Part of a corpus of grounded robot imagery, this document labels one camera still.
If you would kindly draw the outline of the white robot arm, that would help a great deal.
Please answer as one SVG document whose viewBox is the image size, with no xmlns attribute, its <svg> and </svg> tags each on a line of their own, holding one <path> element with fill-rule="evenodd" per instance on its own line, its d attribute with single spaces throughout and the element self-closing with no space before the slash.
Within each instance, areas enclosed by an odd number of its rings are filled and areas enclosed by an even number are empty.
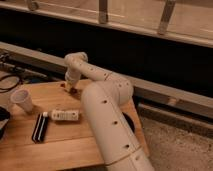
<svg viewBox="0 0 213 171">
<path fill-rule="evenodd" d="M 74 88 L 82 75 L 92 83 L 81 94 L 81 104 L 108 171 L 154 171 L 120 105 L 133 96 L 124 76 L 88 63 L 84 52 L 65 56 L 65 79 Z"/>
</svg>

